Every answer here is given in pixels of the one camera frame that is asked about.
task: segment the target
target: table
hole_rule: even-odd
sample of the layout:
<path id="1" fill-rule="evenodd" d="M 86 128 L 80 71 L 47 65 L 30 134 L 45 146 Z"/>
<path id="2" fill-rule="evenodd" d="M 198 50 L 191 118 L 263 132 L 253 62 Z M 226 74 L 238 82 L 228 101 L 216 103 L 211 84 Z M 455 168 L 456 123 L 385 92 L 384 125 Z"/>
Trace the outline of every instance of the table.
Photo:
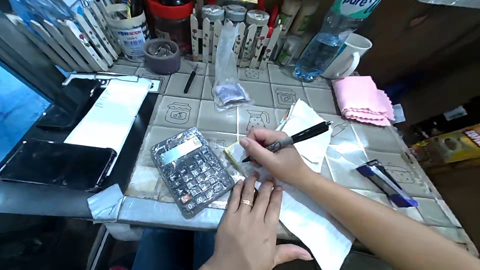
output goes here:
<path id="1" fill-rule="evenodd" d="M 196 76 L 189 92 L 184 94 L 184 86 L 196 64 L 199 64 Z M 219 113 L 214 109 L 211 95 L 215 80 L 213 64 L 182 60 L 180 70 L 170 76 L 153 74 L 144 67 L 125 68 L 114 65 L 112 71 L 134 72 L 163 82 L 132 173 L 132 182 L 127 190 L 129 196 L 120 209 L 119 223 L 195 230 L 216 229 L 224 213 L 222 200 L 194 218 L 184 219 L 168 190 L 162 187 L 163 181 L 150 159 L 149 148 L 182 130 L 196 126 L 212 148 L 221 149 L 244 137 L 252 118 L 262 120 L 259 122 L 265 128 L 275 129 L 287 109 L 301 99 L 325 120 L 334 122 L 327 158 L 322 167 L 323 176 L 423 222 L 470 252 L 477 253 L 461 224 L 417 161 L 409 154 L 407 146 L 394 128 L 380 128 L 342 119 L 331 83 L 323 78 L 317 78 L 312 83 L 302 83 L 274 64 L 268 64 L 268 68 L 263 71 L 239 68 L 240 84 L 255 100 L 255 105 Z M 372 159 L 378 159 L 386 165 L 386 169 L 402 188 L 419 202 L 417 208 L 396 208 L 370 180 L 355 171 L 360 164 Z M 134 187 L 139 181 L 143 186 Z M 279 226 L 277 232 L 280 237 L 292 237 L 282 226 Z"/>

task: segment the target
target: gold ring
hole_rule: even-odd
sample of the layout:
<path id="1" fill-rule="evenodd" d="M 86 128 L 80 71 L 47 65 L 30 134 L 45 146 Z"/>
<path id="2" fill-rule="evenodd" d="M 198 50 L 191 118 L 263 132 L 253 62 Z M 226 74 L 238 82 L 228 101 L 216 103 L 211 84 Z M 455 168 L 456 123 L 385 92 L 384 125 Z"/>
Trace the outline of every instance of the gold ring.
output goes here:
<path id="1" fill-rule="evenodd" d="M 249 200 L 242 200 L 240 203 L 246 204 L 246 205 L 249 205 L 249 206 L 253 207 L 253 203 L 252 203 L 251 201 L 249 201 Z"/>

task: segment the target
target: black phone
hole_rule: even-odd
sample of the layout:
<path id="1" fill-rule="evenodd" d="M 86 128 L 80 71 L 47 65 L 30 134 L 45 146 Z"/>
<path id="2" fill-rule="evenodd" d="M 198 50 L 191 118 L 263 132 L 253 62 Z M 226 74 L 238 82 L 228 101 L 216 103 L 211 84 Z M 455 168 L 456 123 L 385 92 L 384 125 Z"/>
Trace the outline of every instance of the black phone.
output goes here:
<path id="1" fill-rule="evenodd" d="M 99 148 L 42 140 L 20 142 L 2 163 L 0 180 L 97 192 L 117 156 Z"/>

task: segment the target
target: plastic wrap on calculator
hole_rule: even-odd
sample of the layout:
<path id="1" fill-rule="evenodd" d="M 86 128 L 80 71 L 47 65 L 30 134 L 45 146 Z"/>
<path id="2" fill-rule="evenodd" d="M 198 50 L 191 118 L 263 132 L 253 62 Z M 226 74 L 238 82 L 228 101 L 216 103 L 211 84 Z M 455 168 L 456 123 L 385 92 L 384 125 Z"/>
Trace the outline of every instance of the plastic wrap on calculator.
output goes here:
<path id="1" fill-rule="evenodd" d="M 187 219 L 234 185 L 232 177 L 196 127 L 154 145 L 150 153 Z"/>

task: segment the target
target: white mug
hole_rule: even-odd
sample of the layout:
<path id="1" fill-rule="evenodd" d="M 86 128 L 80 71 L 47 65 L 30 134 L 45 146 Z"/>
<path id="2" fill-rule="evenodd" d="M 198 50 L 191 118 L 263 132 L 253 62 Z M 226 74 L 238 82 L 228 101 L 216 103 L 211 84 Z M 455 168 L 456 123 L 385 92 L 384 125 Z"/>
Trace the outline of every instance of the white mug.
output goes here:
<path id="1" fill-rule="evenodd" d="M 357 68 L 360 57 L 372 47 L 366 37 L 351 33 L 332 63 L 320 75 L 327 79 L 345 78 Z"/>

